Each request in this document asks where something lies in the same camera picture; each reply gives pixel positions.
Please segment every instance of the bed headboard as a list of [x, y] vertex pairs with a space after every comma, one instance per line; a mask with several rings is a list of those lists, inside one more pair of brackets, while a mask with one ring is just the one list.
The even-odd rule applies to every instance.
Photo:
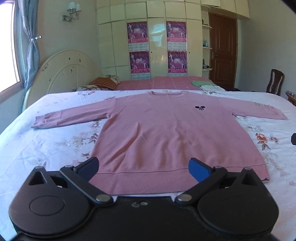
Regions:
[[82, 52], [65, 50], [51, 56], [26, 92], [23, 111], [46, 94], [70, 92], [89, 84], [98, 73], [94, 62]]

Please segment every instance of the white cloth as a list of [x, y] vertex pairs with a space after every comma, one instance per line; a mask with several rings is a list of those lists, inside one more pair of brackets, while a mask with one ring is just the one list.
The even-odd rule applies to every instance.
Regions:
[[[150, 90], [81, 91], [46, 95], [25, 110], [0, 135], [0, 234], [6, 240], [10, 240], [16, 234], [8, 216], [9, 204], [32, 169], [35, 166], [44, 166], [47, 171], [56, 171], [64, 165], [78, 165], [79, 162], [85, 161], [105, 123], [105, 120], [98, 120], [46, 130], [32, 129], [35, 116], [102, 101], [110, 97], [148, 91]], [[171, 92], [172, 90], [155, 91]], [[296, 238], [296, 146], [291, 144], [291, 135], [296, 132], [296, 107], [285, 99], [268, 93], [191, 92], [272, 105], [289, 118], [283, 121], [236, 117], [267, 163], [271, 180], [266, 187], [280, 210], [279, 219], [272, 233], [281, 241], [293, 241]], [[270, 149], [262, 150], [262, 144], [258, 144], [256, 133], [268, 138], [266, 144]]]
[[223, 88], [221, 88], [220, 86], [217, 85], [202, 85], [200, 87], [202, 90], [204, 91], [215, 91], [215, 92], [223, 92], [226, 91]]

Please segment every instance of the door handle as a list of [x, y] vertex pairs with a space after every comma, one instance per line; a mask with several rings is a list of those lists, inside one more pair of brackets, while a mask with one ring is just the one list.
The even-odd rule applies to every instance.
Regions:
[[212, 59], [214, 59], [216, 53], [215, 52], [212, 52]]

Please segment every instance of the curtain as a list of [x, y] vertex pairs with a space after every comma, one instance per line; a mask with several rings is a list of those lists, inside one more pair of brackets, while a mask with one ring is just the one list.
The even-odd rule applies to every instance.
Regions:
[[29, 39], [27, 52], [27, 68], [24, 69], [24, 73], [22, 73], [26, 90], [29, 89], [33, 84], [33, 81], [39, 69], [40, 53], [37, 40], [35, 39], [37, 32], [38, 1], [39, 0], [18, 1], [24, 32]]

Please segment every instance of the green cloth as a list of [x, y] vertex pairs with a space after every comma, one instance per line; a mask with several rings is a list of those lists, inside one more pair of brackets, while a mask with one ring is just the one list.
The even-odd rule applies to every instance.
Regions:
[[213, 82], [209, 82], [209, 81], [192, 81], [191, 84], [193, 84], [196, 87], [201, 87], [203, 85], [215, 85]]

